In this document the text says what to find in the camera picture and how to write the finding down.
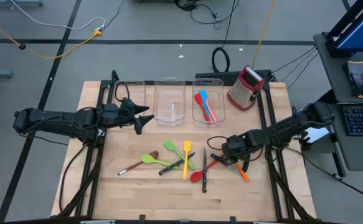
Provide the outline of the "green silicone spoon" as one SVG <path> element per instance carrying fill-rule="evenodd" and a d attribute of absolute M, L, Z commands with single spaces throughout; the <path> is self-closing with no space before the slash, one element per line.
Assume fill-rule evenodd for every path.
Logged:
<path fill-rule="evenodd" d="M 143 154 L 141 156 L 141 161 L 143 163 L 146 163 L 146 164 L 151 164 L 151 163 L 157 163 L 157 164 L 161 164 L 163 166 L 166 166 L 166 167 L 169 167 L 171 166 L 170 163 L 167 163 L 167 162 L 163 162 L 163 161 L 159 161 L 159 160 L 156 160 L 152 155 L 150 154 Z"/>

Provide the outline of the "clear plastic bin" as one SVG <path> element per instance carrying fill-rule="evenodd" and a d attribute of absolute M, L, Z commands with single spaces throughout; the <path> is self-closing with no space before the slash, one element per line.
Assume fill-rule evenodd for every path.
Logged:
<path fill-rule="evenodd" d="M 131 99 L 136 105 L 145 105 L 146 87 L 141 80 L 116 81 L 108 94 L 108 103 L 121 105 L 123 98 Z M 144 116 L 144 112 L 137 114 L 136 117 Z"/>
<path fill-rule="evenodd" d="M 161 126 L 180 126 L 186 117 L 186 82 L 163 78 L 154 82 L 154 119 Z"/>
<path fill-rule="evenodd" d="M 205 90 L 209 105 L 217 117 L 217 122 L 206 121 L 199 104 L 195 101 L 194 95 L 200 90 Z M 192 119 L 194 125 L 202 128 L 219 127 L 225 120 L 225 103 L 224 103 L 224 83 L 219 79 L 196 79 L 192 82 Z"/>

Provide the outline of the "pink silicone spatula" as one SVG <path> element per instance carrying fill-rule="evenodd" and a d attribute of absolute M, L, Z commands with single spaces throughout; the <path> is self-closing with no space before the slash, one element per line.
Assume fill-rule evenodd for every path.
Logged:
<path fill-rule="evenodd" d="M 207 106 L 207 109 L 209 110 L 209 113 L 210 113 L 210 117 L 212 118 L 213 122 L 217 122 L 217 117 L 215 116 L 215 114 L 213 113 L 210 105 L 209 105 L 209 101 L 206 100 L 206 106 Z"/>

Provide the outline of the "black computer monitor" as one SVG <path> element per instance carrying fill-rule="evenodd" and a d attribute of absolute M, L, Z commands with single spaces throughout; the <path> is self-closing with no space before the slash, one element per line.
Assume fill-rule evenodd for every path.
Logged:
<path fill-rule="evenodd" d="M 326 35 L 332 58 L 347 58 L 363 52 L 363 0 L 356 0 Z"/>

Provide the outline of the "black floor device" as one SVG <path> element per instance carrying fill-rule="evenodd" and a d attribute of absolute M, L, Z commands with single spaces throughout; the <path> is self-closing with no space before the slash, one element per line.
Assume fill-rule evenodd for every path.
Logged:
<path fill-rule="evenodd" d="M 185 3 L 180 3 L 180 0 L 174 0 L 175 5 L 183 11 L 193 11 L 196 8 L 198 0 L 186 0 Z"/>

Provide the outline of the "white box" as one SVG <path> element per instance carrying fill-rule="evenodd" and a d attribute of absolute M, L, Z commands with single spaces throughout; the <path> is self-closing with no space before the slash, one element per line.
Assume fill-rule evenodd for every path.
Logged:
<path fill-rule="evenodd" d="M 307 135 L 303 139 L 307 143 L 314 143 L 329 134 L 327 128 L 308 128 L 305 131 L 307 132 Z"/>

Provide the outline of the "red steel box grater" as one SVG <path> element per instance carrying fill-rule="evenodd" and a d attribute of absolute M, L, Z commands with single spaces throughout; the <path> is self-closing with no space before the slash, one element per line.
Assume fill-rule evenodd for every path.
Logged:
<path fill-rule="evenodd" d="M 264 82 L 264 78 L 259 76 L 252 67 L 246 65 L 227 92 L 227 98 L 239 110 L 249 110 L 254 105 Z"/>

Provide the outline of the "orange silicone spatula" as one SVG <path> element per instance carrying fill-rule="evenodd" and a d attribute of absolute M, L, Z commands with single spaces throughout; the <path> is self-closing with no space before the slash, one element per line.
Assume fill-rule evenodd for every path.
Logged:
<path fill-rule="evenodd" d="M 239 172 L 239 174 L 243 177 L 244 181 L 250 182 L 250 178 L 246 175 L 246 173 L 243 171 L 243 169 L 240 167 L 239 164 L 233 165 Z"/>

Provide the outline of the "black knife with dark blade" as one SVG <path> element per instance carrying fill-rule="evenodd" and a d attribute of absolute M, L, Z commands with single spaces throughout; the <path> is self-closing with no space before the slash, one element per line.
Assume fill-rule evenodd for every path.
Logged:
<path fill-rule="evenodd" d="M 175 162 L 175 163 L 173 163 L 173 164 L 171 164 L 171 165 L 167 166 L 167 167 L 166 167 L 166 168 L 164 168 L 163 170 L 160 170 L 160 171 L 158 172 L 158 174 L 159 174 L 159 175 L 163 175 L 164 173 L 169 172 L 170 170 L 173 170 L 173 169 L 180 169 L 180 165 L 181 165 L 181 164 L 183 164 L 183 163 L 184 163 L 184 160 L 183 160 L 183 159 L 181 159 L 181 160 L 179 160 L 179 161 L 177 161 L 177 162 Z"/>

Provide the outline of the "blue silicone spatula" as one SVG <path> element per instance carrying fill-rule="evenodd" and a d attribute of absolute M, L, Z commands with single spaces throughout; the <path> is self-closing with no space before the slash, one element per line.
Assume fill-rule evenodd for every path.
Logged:
<path fill-rule="evenodd" d="M 209 109 L 206 106 L 207 93 L 205 90 L 200 90 L 199 94 L 200 94 L 200 104 L 202 105 L 203 110 L 204 110 L 205 120 L 210 121 Z"/>

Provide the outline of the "red silicone spatula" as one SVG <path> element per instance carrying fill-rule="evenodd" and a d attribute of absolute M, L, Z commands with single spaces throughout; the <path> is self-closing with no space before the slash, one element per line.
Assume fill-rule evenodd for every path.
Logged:
<path fill-rule="evenodd" d="M 199 104 L 199 106 L 201 107 L 201 110 L 203 112 L 204 118 L 206 121 L 210 121 L 210 118 L 208 117 L 208 114 L 206 113 L 205 107 L 204 107 L 204 103 L 203 103 L 203 99 L 200 95 L 200 93 L 196 93 L 194 95 L 194 99 L 195 101 Z"/>

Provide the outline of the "red silicone spoon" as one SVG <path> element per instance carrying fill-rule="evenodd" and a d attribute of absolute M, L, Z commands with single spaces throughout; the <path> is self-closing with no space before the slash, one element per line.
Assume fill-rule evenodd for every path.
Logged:
<path fill-rule="evenodd" d="M 212 166 L 216 165 L 217 163 L 218 163 L 218 161 L 213 159 L 213 161 L 207 166 L 207 169 L 210 169 Z M 190 181 L 193 183 L 198 182 L 201 180 L 201 178 L 202 178 L 202 171 L 197 171 L 191 175 Z"/>

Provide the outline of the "green silicone spatula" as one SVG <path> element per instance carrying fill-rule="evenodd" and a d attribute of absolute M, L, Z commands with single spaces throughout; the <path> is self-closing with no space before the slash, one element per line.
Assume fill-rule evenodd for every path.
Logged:
<path fill-rule="evenodd" d="M 177 150 L 177 148 L 176 148 L 175 144 L 174 144 L 172 141 L 170 141 L 170 140 L 165 140 L 165 141 L 163 142 L 163 145 L 164 145 L 164 147 L 165 147 L 167 150 L 174 152 L 174 153 L 175 153 L 177 156 L 179 156 L 182 160 L 184 160 L 184 159 L 185 159 L 185 156 L 184 156 L 183 154 L 181 154 L 181 153 Z M 196 168 L 196 167 L 195 167 L 195 165 L 194 165 L 191 161 L 188 161 L 187 163 L 188 163 L 188 166 L 189 166 L 191 169 L 195 169 L 195 168 Z"/>

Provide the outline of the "black metal table frame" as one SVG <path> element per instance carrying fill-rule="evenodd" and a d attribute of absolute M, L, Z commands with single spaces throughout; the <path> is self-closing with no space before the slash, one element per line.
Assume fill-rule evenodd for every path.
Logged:
<path fill-rule="evenodd" d="M 101 152 L 100 175 L 87 188 L 71 216 L 116 222 L 135 222 L 140 216 L 147 222 L 229 222 L 231 217 L 238 222 L 275 222 L 279 218 L 298 218 L 297 211 L 271 179 L 264 152 L 252 157 L 247 170 L 250 182 L 222 164 L 212 166 L 207 174 L 206 193 L 202 192 L 200 182 L 183 180 L 180 170 L 159 175 L 159 164 L 139 165 L 117 175 L 151 151 L 157 151 L 159 158 L 166 162 L 177 161 L 175 153 L 163 146 L 167 139 L 178 149 L 185 140 L 190 140 L 194 151 L 192 161 L 196 169 L 201 170 L 204 148 L 207 162 L 211 162 L 212 146 L 222 142 L 225 136 L 264 128 L 273 119 L 281 120 L 290 115 L 285 85 L 274 84 L 271 94 L 279 101 L 273 109 L 269 109 L 266 93 L 262 93 L 248 111 L 226 103 L 226 120 L 219 127 L 202 128 L 195 126 L 192 119 L 192 82 L 187 82 L 186 117 L 180 126 L 161 126 L 150 121 L 141 135 L 132 127 L 108 130 Z"/>

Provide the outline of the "yellow silicone spatula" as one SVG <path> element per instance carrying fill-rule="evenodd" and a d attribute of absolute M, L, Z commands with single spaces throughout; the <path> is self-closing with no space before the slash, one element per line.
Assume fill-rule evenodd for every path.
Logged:
<path fill-rule="evenodd" d="M 184 153 L 185 153 L 185 158 L 184 158 L 184 168 L 183 168 L 183 173 L 182 173 L 182 179 L 186 180 L 187 179 L 187 169 L 188 169 L 188 158 L 189 158 L 189 153 L 192 149 L 192 143 L 188 140 L 184 141 Z"/>

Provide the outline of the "slim long black-handled knife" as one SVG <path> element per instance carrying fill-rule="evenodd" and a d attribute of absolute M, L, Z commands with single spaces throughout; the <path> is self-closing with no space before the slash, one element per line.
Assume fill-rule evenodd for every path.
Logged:
<path fill-rule="evenodd" d="M 203 165 L 202 165 L 202 192 L 207 192 L 207 152 L 204 148 L 203 151 Z"/>

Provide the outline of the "grey black work gloves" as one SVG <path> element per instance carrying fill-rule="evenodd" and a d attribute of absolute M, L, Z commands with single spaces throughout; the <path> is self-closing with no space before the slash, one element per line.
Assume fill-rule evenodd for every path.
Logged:
<path fill-rule="evenodd" d="M 355 98 L 363 98 L 363 61 L 347 61 L 343 67 Z"/>

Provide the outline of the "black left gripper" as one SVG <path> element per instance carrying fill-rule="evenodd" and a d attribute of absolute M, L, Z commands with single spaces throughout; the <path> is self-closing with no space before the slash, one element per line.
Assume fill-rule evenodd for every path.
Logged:
<path fill-rule="evenodd" d="M 136 105 L 131 99 L 123 98 L 121 105 L 104 104 L 101 106 L 101 126 L 104 128 L 115 128 L 123 126 L 134 126 L 137 135 L 142 134 L 143 125 L 150 122 L 154 115 L 139 116 L 137 114 L 149 110 L 148 106 Z"/>

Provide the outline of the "riveted-handle knife wide blade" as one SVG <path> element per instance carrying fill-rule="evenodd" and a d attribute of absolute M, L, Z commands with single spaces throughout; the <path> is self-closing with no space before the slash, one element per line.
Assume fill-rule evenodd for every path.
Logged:
<path fill-rule="evenodd" d="M 237 175 L 240 175 L 240 172 L 238 171 L 238 169 L 236 168 L 236 166 L 235 166 L 234 164 L 231 164 L 231 165 L 226 164 L 226 163 L 224 162 L 224 160 L 223 160 L 220 156 L 218 156 L 218 155 L 216 155 L 216 154 L 214 154 L 214 153 L 212 153 L 210 156 L 211 156 L 213 159 L 215 159 L 216 161 L 218 161 L 218 162 L 220 162 L 221 164 L 223 164 L 225 167 L 227 167 L 227 168 L 228 168 L 229 170 L 231 170 L 232 172 L 236 173 Z"/>

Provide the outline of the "brown wooden spoon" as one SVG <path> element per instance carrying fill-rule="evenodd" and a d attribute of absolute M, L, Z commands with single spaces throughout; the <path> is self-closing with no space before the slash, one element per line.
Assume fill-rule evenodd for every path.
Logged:
<path fill-rule="evenodd" d="M 154 159 L 156 159 L 158 157 L 159 153 L 157 151 L 153 151 L 153 152 L 150 152 L 149 155 L 152 156 Z M 117 173 L 117 175 L 123 175 L 126 172 L 128 172 L 129 170 L 134 169 L 135 167 L 137 167 L 137 166 L 139 166 L 141 164 L 143 164 L 143 161 L 139 161 L 139 162 L 137 162 L 137 163 L 135 163 L 135 164 L 121 170 L 121 171 L 119 171 Z"/>

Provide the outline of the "grey desk cart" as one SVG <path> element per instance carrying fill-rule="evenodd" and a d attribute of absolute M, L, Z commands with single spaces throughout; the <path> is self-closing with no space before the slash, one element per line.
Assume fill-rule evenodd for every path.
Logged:
<path fill-rule="evenodd" d="M 363 99 L 353 97 L 347 71 L 342 68 L 349 59 L 332 58 L 326 48 L 324 34 L 316 34 L 313 39 L 331 86 L 331 90 L 323 97 L 332 93 L 335 99 L 335 102 L 329 105 L 335 115 L 331 126 L 331 141 L 334 148 L 332 156 L 337 168 L 336 176 L 344 177 L 346 175 L 344 169 L 363 171 L 363 136 L 347 134 L 347 123 L 343 115 L 347 109 L 363 109 Z"/>

